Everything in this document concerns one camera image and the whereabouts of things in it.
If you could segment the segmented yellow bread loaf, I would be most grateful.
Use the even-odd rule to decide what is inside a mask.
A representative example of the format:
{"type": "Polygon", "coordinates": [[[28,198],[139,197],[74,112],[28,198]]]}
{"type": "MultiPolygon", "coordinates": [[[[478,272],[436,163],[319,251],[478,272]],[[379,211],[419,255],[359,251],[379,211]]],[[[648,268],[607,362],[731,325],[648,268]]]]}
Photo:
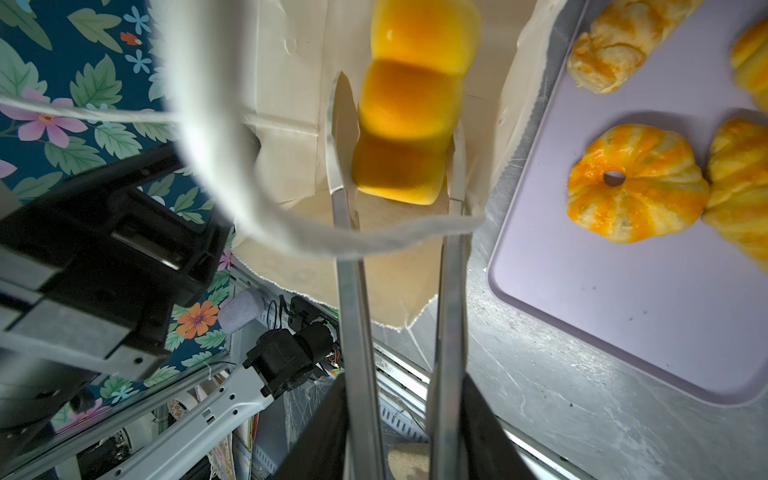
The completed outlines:
{"type": "Polygon", "coordinates": [[[378,1],[358,105],[357,188],[413,205],[439,196],[480,39],[471,1],[378,1]]]}

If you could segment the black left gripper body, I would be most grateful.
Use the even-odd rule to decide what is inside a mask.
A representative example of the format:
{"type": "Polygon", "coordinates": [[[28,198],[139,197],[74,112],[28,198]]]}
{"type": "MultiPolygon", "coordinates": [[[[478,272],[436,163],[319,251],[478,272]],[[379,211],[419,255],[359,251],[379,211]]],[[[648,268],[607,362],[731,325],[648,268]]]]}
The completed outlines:
{"type": "Polygon", "coordinates": [[[1,221],[1,428],[37,431],[98,375],[142,380],[167,358],[174,306],[217,269],[230,222],[197,224],[142,191],[171,145],[67,180],[1,221]]]}

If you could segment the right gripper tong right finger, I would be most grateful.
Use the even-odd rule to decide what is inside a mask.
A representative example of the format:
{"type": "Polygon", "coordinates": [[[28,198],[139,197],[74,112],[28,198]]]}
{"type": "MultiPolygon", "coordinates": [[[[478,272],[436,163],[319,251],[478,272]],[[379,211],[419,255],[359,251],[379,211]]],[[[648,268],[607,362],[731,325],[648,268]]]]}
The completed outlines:
{"type": "Polygon", "coordinates": [[[442,243],[435,361],[427,396],[432,479],[458,479],[466,473],[461,407],[467,356],[468,239],[466,234],[448,235],[442,243]]]}

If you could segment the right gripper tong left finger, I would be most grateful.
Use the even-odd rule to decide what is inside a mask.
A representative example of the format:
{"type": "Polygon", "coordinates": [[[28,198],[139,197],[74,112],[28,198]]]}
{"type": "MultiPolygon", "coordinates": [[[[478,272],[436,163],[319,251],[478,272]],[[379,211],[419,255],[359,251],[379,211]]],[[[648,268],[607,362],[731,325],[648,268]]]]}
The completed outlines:
{"type": "MultiPolygon", "coordinates": [[[[342,72],[333,81],[326,119],[326,171],[334,227],[357,230],[345,180],[358,137],[357,114],[350,82],[342,72]]],[[[349,479],[384,479],[376,365],[361,260],[336,260],[339,326],[344,357],[344,381],[349,431],[346,458],[349,479]]]]}

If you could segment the white paper bag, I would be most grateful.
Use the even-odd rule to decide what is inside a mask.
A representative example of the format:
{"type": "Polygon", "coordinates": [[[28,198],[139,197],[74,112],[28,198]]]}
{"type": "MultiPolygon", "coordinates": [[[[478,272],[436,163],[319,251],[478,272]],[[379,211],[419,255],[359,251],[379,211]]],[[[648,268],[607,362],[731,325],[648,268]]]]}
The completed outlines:
{"type": "Polygon", "coordinates": [[[350,156],[371,58],[375,1],[5,1],[1,95],[54,107],[4,108],[29,146],[76,176],[179,141],[201,195],[234,219],[235,255],[279,287],[337,307],[333,255],[363,256],[371,319],[402,329],[437,295],[442,237],[478,226],[517,150],[544,77],[561,1],[475,1],[481,22],[462,83],[465,206],[449,190],[428,206],[345,184],[358,234],[332,227],[325,144],[339,76],[350,156]]]}

